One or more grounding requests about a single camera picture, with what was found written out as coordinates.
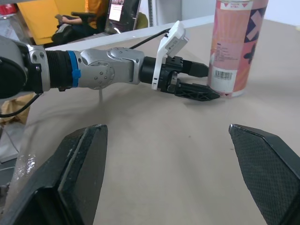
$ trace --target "blue ring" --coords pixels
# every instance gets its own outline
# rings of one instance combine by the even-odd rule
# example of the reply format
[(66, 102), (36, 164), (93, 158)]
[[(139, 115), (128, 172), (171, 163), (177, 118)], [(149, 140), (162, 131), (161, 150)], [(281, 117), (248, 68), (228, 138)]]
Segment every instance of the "blue ring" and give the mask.
[(73, 88), (78, 87), (79, 78), (81, 77), (81, 71), (78, 69), (77, 58), (73, 51), (67, 51), (70, 56), (71, 66), (72, 66), (72, 78), (73, 78)]

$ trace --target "brown paper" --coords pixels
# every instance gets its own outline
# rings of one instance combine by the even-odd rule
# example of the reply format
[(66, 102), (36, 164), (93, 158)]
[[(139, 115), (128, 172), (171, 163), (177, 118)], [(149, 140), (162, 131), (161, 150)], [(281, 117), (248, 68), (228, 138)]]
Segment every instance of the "brown paper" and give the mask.
[[(32, 93), (4, 102), (1, 107), (1, 114), (9, 114), (20, 110), (34, 97), (34, 95), (35, 94)], [(30, 107), (28, 107), (16, 116), (1, 118), (0, 123), (5, 124), (10, 121), (19, 121), (22, 124), (25, 124), (28, 117), (29, 109)]]

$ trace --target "robotic arm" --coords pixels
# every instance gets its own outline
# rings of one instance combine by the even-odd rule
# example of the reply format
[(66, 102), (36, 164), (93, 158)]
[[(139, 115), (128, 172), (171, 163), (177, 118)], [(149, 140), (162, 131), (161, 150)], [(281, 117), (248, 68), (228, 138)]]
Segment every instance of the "robotic arm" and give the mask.
[(206, 65), (175, 57), (187, 41), (180, 22), (163, 37), (157, 59), (129, 48), (46, 51), (41, 46), (0, 37), (0, 98), (10, 98), (23, 91), (42, 94), (50, 88), (98, 90), (118, 82), (149, 83), (154, 90), (198, 101), (218, 98), (208, 86), (182, 83), (177, 78), (179, 73), (208, 75)]

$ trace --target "orange shirt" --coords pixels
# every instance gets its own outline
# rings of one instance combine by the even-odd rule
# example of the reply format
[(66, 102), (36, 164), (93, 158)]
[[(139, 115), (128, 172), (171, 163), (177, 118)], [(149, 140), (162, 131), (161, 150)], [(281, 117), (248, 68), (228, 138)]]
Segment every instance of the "orange shirt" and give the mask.
[[(109, 0), (85, 0), (85, 12), (97, 14), (96, 18), (106, 14)], [(90, 22), (92, 28), (96, 27), (96, 21)]]

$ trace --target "yellow cabinet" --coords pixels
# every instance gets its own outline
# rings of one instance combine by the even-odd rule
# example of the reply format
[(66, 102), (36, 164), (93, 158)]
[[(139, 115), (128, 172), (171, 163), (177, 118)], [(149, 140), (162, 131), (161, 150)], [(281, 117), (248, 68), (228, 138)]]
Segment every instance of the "yellow cabinet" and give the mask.
[(57, 30), (55, 15), (70, 15), (72, 11), (84, 12), (84, 0), (37, 0), (18, 3), (18, 7), (37, 45), (52, 42)]

